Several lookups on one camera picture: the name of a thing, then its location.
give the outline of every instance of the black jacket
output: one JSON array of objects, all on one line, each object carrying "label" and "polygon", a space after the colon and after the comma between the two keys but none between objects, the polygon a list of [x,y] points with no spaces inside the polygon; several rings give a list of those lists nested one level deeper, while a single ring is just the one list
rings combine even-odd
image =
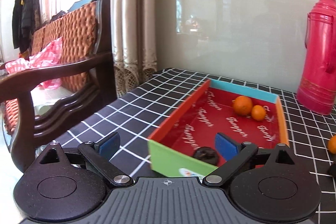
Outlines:
[{"label": "black jacket", "polygon": [[40,28],[39,0],[23,0],[21,29],[29,29],[31,34]]},{"label": "black jacket", "polygon": [[20,52],[25,52],[31,46],[33,33],[41,26],[39,0],[23,0]]},{"label": "black jacket", "polygon": [[22,5],[21,0],[15,0],[13,17],[12,17],[12,32],[13,32],[13,45],[14,48],[18,48],[21,40],[21,16]]}]

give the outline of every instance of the round gripper disc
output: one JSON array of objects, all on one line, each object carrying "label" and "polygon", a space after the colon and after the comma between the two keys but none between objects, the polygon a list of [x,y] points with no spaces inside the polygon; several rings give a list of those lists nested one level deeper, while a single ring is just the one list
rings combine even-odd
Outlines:
[{"label": "round gripper disc", "polygon": [[243,212],[268,223],[304,220],[320,203],[316,181],[285,164],[241,173],[230,185],[230,196]]}]

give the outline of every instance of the pink plastic bag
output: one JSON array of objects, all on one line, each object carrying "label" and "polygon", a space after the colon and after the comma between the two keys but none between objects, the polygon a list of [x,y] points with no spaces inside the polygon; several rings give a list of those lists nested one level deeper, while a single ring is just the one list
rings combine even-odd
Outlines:
[{"label": "pink plastic bag", "polygon": [[[58,64],[62,54],[62,37],[50,42],[41,52],[29,57],[29,61],[19,58],[6,64],[9,74],[34,68],[50,67]],[[61,86],[61,79],[47,80],[40,85],[44,89],[54,90]]]}]

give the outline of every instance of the crosshair marking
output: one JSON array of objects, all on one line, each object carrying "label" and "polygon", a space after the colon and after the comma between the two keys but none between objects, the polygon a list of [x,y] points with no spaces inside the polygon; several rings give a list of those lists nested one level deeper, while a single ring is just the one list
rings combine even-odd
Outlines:
[{"label": "crosshair marking", "polygon": [[165,180],[164,182],[162,182],[162,183],[164,183],[164,184],[166,184],[166,185],[170,185],[170,184],[172,184],[172,183],[174,183],[174,182],[172,182],[171,180]]}]

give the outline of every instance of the mandarin orange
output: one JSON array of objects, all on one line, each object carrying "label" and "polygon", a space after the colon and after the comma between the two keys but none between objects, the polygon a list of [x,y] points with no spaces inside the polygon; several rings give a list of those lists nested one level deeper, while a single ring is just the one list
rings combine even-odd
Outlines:
[{"label": "mandarin orange", "polygon": [[252,108],[251,116],[253,119],[260,122],[266,117],[266,110],[262,106],[255,105]]},{"label": "mandarin orange", "polygon": [[332,154],[336,154],[336,135],[331,137],[328,142],[328,150]]},{"label": "mandarin orange", "polygon": [[236,114],[247,116],[251,113],[253,103],[251,98],[242,95],[233,101],[232,107]]}]

